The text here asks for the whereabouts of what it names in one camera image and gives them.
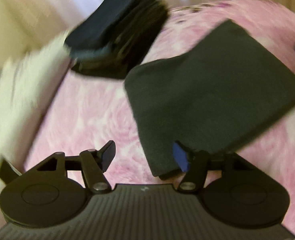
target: white wall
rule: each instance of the white wall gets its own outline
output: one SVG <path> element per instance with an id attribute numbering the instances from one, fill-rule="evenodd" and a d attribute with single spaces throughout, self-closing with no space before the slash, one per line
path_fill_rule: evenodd
<path id="1" fill-rule="evenodd" d="M 4 1 L 0 0 L 0 68 L 9 57 L 19 58 L 35 47 L 35 43 L 9 12 Z"/>

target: metal screw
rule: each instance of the metal screw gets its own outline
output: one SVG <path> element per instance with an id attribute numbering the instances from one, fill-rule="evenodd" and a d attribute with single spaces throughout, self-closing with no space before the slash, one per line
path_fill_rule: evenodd
<path id="1" fill-rule="evenodd" d="M 108 185 L 104 182 L 98 182 L 96 184 L 93 185 L 93 188 L 97 191 L 103 191 L 103 190 L 106 190 L 108 189 Z"/>
<path id="2" fill-rule="evenodd" d="M 196 189 L 196 185 L 195 183 L 193 182 L 183 182 L 181 185 L 180 185 L 180 188 L 182 190 L 194 190 Z"/>

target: pink blanket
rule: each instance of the pink blanket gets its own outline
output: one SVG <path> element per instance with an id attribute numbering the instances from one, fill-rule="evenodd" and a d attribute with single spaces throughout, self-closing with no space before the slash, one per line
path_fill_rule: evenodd
<path id="1" fill-rule="evenodd" d="M 228 0 L 172 10 L 144 62 L 188 51 L 226 18 L 247 29 L 295 73 L 295 14 L 279 4 L 258 0 Z M 164 183 L 150 173 L 123 82 L 69 72 L 25 167 L 31 168 L 56 151 L 77 155 L 85 149 L 99 149 L 109 140 L 117 146 L 116 157 L 105 173 L 112 185 Z M 289 191 L 291 205 L 283 224 L 295 234 L 295 108 L 238 153 Z M 207 182 L 216 175 L 209 174 Z M 82 181 L 80 173 L 69 176 Z M 167 182 L 177 185 L 181 178 Z"/>

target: white fluffy fabric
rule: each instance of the white fluffy fabric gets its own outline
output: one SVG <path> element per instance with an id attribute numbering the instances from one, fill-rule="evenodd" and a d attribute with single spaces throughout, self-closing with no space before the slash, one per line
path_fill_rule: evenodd
<path id="1" fill-rule="evenodd" d="M 69 57 L 64 45 L 67 34 L 62 33 L 22 60 L 9 60 L 4 65 L 0 74 L 0 159 L 16 158 L 25 122 L 46 111 L 50 98 L 45 100 L 44 91 L 53 85 L 53 77 L 62 67 L 66 68 L 62 64 Z"/>

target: black folded cloth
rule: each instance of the black folded cloth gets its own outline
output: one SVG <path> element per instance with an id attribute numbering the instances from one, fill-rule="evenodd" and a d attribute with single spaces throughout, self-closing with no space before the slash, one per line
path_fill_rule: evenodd
<path id="1" fill-rule="evenodd" d="M 167 17 L 158 0 L 104 0 L 65 40 L 71 57 L 80 55 L 72 70 L 124 79 L 142 62 Z"/>
<path id="2" fill-rule="evenodd" d="M 154 176 L 178 170 L 174 141 L 233 151 L 295 104 L 295 75 L 231 20 L 189 52 L 132 69 L 125 89 Z"/>

